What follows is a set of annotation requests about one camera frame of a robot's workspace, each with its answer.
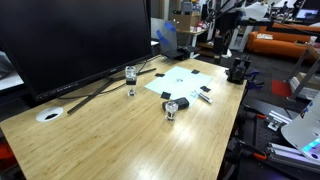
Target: computer monitor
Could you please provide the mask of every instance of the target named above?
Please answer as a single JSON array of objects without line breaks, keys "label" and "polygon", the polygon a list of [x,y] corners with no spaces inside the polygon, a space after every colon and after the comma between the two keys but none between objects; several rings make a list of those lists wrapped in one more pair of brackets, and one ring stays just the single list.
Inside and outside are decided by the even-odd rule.
[{"label": "computer monitor", "polygon": [[0,46],[36,100],[152,57],[144,0],[0,0]]},{"label": "computer monitor", "polygon": [[296,16],[296,19],[303,20],[306,18],[307,14],[318,14],[318,11],[319,10],[316,9],[300,9]]}]

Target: laptop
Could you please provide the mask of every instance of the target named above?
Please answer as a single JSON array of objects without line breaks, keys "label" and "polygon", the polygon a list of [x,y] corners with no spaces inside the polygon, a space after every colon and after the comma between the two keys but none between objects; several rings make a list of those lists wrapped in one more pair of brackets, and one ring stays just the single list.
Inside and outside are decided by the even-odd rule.
[{"label": "laptop", "polygon": [[151,18],[151,39],[159,41],[160,54],[177,59],[196,50],[192,46],[178,47],[176,22]]}]

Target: cardboard box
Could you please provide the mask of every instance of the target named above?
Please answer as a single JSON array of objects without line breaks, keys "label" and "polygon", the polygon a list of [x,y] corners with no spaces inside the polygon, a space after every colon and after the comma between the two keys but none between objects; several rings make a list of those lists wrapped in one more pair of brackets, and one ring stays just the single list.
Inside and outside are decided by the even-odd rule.
[{"label": "cardboard box", "polygon": [[[306,76],[304,73],[298,73],[296,77],[293,77],[290,81],[292,90],[295,90],[302,79]],[[299,97],[313,100],[314,97],[320,92],[320,82],[312,76],[309,82],[302,88],[299,93]]]},{"label": "cardboard box", "polygon": [[198,27],[201,20],[200,15],[181,15],[181,14],[171,14],[171,21],[177,22],[177,29],[183,31],[190,31],[190,27]]}]

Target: bamboo desk surface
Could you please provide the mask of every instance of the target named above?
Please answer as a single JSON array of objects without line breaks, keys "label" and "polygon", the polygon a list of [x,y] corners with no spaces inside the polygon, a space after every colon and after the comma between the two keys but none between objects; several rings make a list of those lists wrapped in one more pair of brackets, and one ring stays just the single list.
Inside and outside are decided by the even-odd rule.
[{"label": "bamboo desk surface", "polygon": [[[173,66],[212,76],[205,93],[213,104],[196,100],[170,123],[161,103],[166,101],[144,85],[156,73]],[[72,115],[67,110],[81,99],[52,100],[1,122],[1,128],[27,179],[216,179],[245,84],[229,83],[225,68],[198,60],[153,60],[138,77],[137,96],[127,88],[101,95]],[[86,94],[100,80],[72,95]],[[61,106],[56,120],[39,123],[45,108]]]}]

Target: glass cup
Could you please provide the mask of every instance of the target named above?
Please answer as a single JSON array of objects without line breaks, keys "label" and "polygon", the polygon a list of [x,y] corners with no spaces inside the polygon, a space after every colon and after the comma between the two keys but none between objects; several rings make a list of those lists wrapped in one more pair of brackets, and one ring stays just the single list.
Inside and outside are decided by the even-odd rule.
[{"label": "glass cup", "polygon": [[177,116],[177,112],[178,112],[178,104],[170,101],[168,103],[166,103],[166,116],[165,118],[169,121],[173,121],[176,119]]}]

